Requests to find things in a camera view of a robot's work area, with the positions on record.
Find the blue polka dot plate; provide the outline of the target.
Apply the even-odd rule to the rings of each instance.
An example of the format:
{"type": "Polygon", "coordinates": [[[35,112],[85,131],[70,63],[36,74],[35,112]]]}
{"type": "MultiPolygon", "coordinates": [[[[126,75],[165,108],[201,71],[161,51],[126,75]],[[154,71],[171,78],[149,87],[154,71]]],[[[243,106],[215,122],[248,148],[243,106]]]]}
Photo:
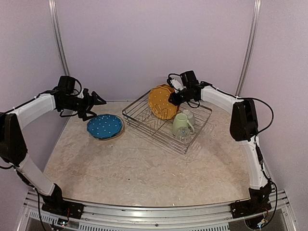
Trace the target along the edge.
{"type": "Polygon", "coordinates": [[[116,136],[123,128],[122,120],[112,114],[102,114],[87,123],[87,132],[94,138],[106,140],[116,136]]]}

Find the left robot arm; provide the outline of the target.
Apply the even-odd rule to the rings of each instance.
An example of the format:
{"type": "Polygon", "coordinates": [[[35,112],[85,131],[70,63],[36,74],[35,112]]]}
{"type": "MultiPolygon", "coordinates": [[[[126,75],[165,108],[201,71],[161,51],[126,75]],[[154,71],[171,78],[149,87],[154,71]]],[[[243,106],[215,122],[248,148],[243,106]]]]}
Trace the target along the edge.
{"type": "Polygon", "coordinates": [[[64,110],[74,112],[75,116],[87,121],[96,117],[93,106],[104,105],[106,101],[96,92],[87,88],[75,89],[80,82],[71,76],[61,76],[58,85],[44,91],[33,99],[0,114],[0,157],[11,164],[19,178],[35,188],[42,197],[45,210],[66,216],[68,202],[63,199],[61,188],[49,180],[31,159],[23,137],[23,129],[54,110],[65,118],[64,110]]]}

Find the cream bird pattern plate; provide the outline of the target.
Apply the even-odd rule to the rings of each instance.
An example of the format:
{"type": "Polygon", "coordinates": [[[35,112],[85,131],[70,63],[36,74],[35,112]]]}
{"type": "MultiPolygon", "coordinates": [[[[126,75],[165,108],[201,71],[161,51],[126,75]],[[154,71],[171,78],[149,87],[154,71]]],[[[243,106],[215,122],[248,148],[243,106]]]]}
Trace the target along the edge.
{"type": "Polygon", "coordinates": [[[110,137],[110,138],[97,138],[97,137],[94,137],[96,140],[99,140],[99,141],[108,141],[108,140],[112,140],[112,139],[116,139],[118,137],[120,137],[125,131],[125,126],[123,126],[121,128],[121,130],[114,136],[110,137]]]}

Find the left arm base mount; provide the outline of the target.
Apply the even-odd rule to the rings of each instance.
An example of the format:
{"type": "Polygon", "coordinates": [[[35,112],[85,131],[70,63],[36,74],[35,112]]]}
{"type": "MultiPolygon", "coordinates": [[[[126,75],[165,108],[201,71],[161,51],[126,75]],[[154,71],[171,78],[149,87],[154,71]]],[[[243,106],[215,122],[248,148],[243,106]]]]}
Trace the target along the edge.
{"type": "Polygon", "coordinates": [[[42,205],[42,210],[67,218],[81,219],[84,205],[71,201],[64,201],[64,203],[60,206],[57,206],[56,204],[44,203],[42,205]]]}

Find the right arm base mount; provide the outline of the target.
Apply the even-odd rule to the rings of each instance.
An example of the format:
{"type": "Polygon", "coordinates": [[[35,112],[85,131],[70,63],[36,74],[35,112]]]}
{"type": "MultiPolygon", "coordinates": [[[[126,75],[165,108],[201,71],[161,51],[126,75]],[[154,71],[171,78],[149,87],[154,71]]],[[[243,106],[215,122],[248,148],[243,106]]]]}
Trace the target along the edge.
{"type": "Polygon", "coordinates": [[[232,218],[242,218],[271,210],[270,202],[252,203],[251,200],[236,201],[230,204],[232,218]]]}

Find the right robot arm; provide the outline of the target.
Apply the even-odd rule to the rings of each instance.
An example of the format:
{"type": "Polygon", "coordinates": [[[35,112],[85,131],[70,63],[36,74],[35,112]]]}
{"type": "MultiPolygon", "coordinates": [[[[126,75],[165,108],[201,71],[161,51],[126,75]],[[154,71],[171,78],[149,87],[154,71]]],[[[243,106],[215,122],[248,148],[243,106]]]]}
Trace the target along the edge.
{"type": "Polygon", "coordinates": [[[169,97],[173,105],[195,102],[209,102],[231,115],[230,134],[243,149],[250,180],[248,200],[231,203],[233,218],[250,216],[271,209],[269,196],[272,192],[271,182],[265,174],[263,156],[260,150],[258,119],[254,98],[241,98],[226,93],[212,84],[198,81],[193,71],[179,74],[181,81],[173,78],[171,73],[167,83],[175,91],[169,97]]]}

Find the yellow polka dot plate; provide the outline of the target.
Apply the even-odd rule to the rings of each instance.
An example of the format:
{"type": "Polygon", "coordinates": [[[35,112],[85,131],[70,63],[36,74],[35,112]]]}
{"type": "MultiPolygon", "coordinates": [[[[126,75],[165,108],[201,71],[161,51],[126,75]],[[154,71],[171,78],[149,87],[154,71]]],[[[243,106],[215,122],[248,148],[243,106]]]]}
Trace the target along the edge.
{"type": "Polygon", "coordinates": [[[176,106],[169,103],[170,93],[168,89],[157,86],[148,94],[148,105],[153,114],[162,120],[170,120],[176,114],[176,106]]]}
{"type": "MultiPolygon", "coordinates": [[[[172,93],[175,92],[175,90],[174,90],[172,87],[170,87],[168,84],[161,84],[161,85],[159,85],[159,86],[162,87],[162,88],[168,89],[168,91],[169,91],[170,94],[172,94],[172,93]]],[[[179,109],[180,109],[180,106],[179,106],[179,105],[176,106],[176,112],[178,112],[179,109]]]]}

